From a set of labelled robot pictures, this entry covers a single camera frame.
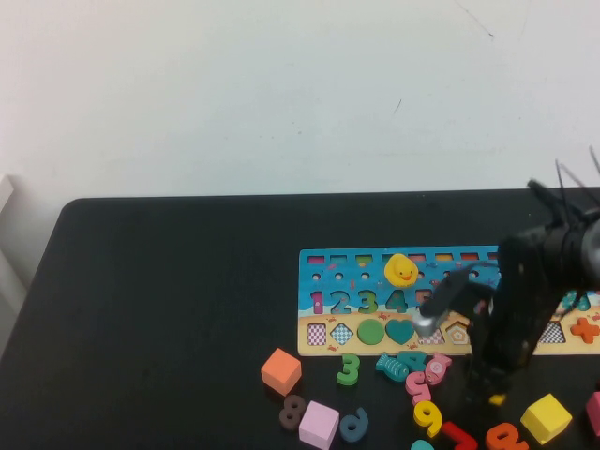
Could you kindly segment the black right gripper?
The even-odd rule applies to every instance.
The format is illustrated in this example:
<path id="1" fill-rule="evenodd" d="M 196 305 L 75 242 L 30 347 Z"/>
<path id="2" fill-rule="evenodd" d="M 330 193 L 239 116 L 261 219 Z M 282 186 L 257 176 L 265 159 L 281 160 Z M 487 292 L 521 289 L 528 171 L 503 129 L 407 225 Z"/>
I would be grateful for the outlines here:
<path id="1" fill-rule="evenodd" d="M 471 358 L 467 400 L 475 405 L 505 396 L 513 372 L 531 360 L 561 297 L 552 278 L 560 267 L 565 227 L 539 227 L 504 238 L 498 246 L 501 279 L 492 296 L 482 349 Z"/>

